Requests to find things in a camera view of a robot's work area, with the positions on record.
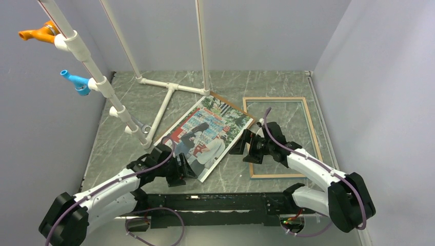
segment poster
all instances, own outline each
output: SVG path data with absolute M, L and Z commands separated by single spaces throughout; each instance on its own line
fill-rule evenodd
M 175 142 L 175 154 L 184 153 L 190 167 L 204 180 L 253 123 L 247 113 L 229 105 L 223 98 L 203 96 L 163 136 Z M 164 144 L 172 148 L 172 141 Z

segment picture frame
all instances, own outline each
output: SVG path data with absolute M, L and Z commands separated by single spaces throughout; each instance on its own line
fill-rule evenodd
M 308 104 L 307 104 L 307 100 L 305 97 L 243 97 L 243 111 L 245 111 L 246 113 L 248 113 L 247 111 L 247 104 L 248 102 L 289 102 L 289 101 L 297 101 L 302 103 L 303 105 L 303 110 L 305 113 L 305 119 L 307 121 L 308 124 L 308 128 L 309 128 L 309 132 L 311 135 L 311 139 L 313 142 L 313 147 L 315 150 L 315 154 L 316 154 L 316 158 L 320 161 L 322 160 L 322 155 L 320 153 L 320 147 L 319 147 L 319 142 L 317 140 L 316 134 L 315 134 L 315 129 L 311 120 L 311 115 L 310 112 L 308 110 Z M 252 163 L 249 163 L 249 175 L 251 179 L 270 179 L 270 178 L 306 178 L 306 176 L 304 174 L 255 174 L 254 172 L 254 166 Z

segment tree in poster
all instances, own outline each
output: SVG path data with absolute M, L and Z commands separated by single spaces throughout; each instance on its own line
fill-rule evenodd
M 248 123 L 249 116 L 244 115 L 238 110 L 231 109 L 231 113 L 228 113 L 225 118 L 227 119 L 227 126 L 229 131 L 227 132 L 228 139 L 225 141 L 225 145 L 228 145 L 235 139 L 242 128 Z
M 214 97 L 205 97 L 204 100 L 201 102 L 201 104 L 208 110 L 213 109 L 213 104 L 214 104 Z

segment glass pane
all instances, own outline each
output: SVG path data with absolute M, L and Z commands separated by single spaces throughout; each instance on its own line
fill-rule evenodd
M 310 129 L 310 124 L 306 114 L 305 106 L 301 99 L 283 100 L 283 101 L 268 101 L 268 100 L 249 100 L 247 101 L 248 113 L 253 112 L 256 118 L 263 118 L 261 112 L 265 112 L 267 108 L 272 107 L 267 121 L 277 122 L 281 127 L 281 131 L 287 141 L 294 141 L 302 145 L 302 147 L 311 155 L 319 158 L 318 151 L 315 149 L 313 133 Z M 296 174 L 299 173 L 290 168 L 277 163 L 271 156 L 265 156 L 263 164 L 255 164 L 254 174 Z

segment pvc stand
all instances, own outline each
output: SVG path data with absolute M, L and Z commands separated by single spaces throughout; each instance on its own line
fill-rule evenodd
M 145 138 L 145 135 L 134 123 L 130 113 L 115 95 L 112 85 L 107 81 L 107 78 L 101 73 L 95 64 L 89 49 L 86 47 L 79 34 L 72 29 L 54 0 L 38 0 L 38 2 L 50 17 L 51 21 L 45 23 L 45 25 L 39 30 L 19 32 L 19 36 L 24 40 L 36 38 L 43 42 L 53 43 L 56 48 L 71 52 L 77 60 L 83 63 L 92 78 L 85 79 L 79 76 L 70 75 L 66 70 L 62 71 L 61 75 L 73 82 L 76 91 L 80 95 L 88 94 L 91 89 L 100 91 L 103 96 L 113 104 L 117 116 L 127 125 L 129 132 L 139 139 L 144 148 L 148 148 L 151 142 Z
M 121 43 L 121 46 L 124 49 L 124 52 L 128 58 L 128 61 L 130 62 L 130 65 L 136 75 L 136 81 L 143 85 L 152 85 L 152 86 L 159 86 L 164 87 L 168 89 L 168 93 L 166 94 L 165 99 L 163 100 L 163 103 L 159 109 L 159 112 L 157 113 L 157 116 L 154 119 L 154 122 L 152 123 L 151 128 L 149 129 L 148 135 L 146 137 L 147 145 L 146 147 L 149 147 L 152 143 L 152 138 L 154 137 L 155 131 L 157 130 L 157 127 L 160 124 L 160 121 L 163 117 L 164 112 L 166 111 L 166 108 L 168 106 L 168 103 L 171 99 L 172 94 L 176 90 L 180 91 L 187 91 L 192 93 L 197 93 L 200 95 L 209 95 L 210 94 L 210 81 L 208 76 L 208 70 L 207 70 L 207 61 L 206 61 L 206 55 L 205 55 L 205 40 L 204 40 L 204 25 L 203 25 L 203 14 L 202 14 L 202 0 L 195 0 L 196 3 L 196 17 L 198 21 L 198 32 L 200 37 L 200 49 L 201 49 L 201 65 L 203 69 L 203 84 L 204 87 L 194 88 L 194 87 L 188 87 L 188 86 L 181 86 L 175 83 L 166 83 L 161 81 L 155 81 L 150 80 L 142 77 L 142 74 L 140 73 L 140 70 L 136 64 L 136 61 L 134 60 L 133 54 L 130 51 L 130 48 L 127 45 L 127 41 L 121 31 L 121 28 L 114 17 L 112 8 L 109 4 L 107 4 L 106 0 L 100 0 L 101 5 L 103 6 L 104 11 L 106 12 L 107 18 L 109 19 L 116 36 L 118 37 L 118 40 Z
M 80 95 L 87 95 L 89 94 L 90 90 L 100 91 L 104 97 L 113 104 L 113 107 L 110 109 L 110 115 L 120 118 L 122 122 L 127 125 L 125 132 L 135 135 L 145 149 L 151 146 L 157 127 L 162 120 L 163 114 L 169 104 L 172 94 L 176 90 L 197 93 L 200 95 L 210 94 L 210 81 L 205 54 L 206 49 L 204 39 L 204 15 L 202 0 L 195 0 L 204 84 L 204 87 L 201 89 L 143 78 L 129 47 L 127 46 L 124 35 L 122 34 L 121 29 L 114 18 L 112 9 L 107 4 L 106 0 L 100 0 L 103 9 L 106 12 L 110 23 L 112 24 L 115 34 L 118 37 L 121 46 L 123 47 L 133 68 L 133 71 L 136 75 L 136 81 L 140 84 L 159 86 L 168 89 L 165 99 L 163 100 L 157 116 L 155 117 L 151 126 L 143 124 L 136 118 L 132 117 L 125 106 L 122 105 L 118 97 L 115 95 L 112 85 L 107 81 L 107 78 L 101 73 L 93 61 L 89 49 L 86 47 L 78 33 L 72 29 L 71 25 L 68 23 L 54 0 L 38 0 L 38 2 L 42 9 L 50 17 L 51 21 L 46 22 L 45 25 L 38 30 L 19 32 L 20 37 L 24 40 L 36 38 L 37 40 L 43 42 L 53 43 L 59 50 L 71 52 L 77 60 L 83 63 L 88 72 L 91 74 L 92 78 L 86 79 L 79 76 L 70 75 L 66 70 L 62 71 L 61 75 L 73 82 L 76 91 Z

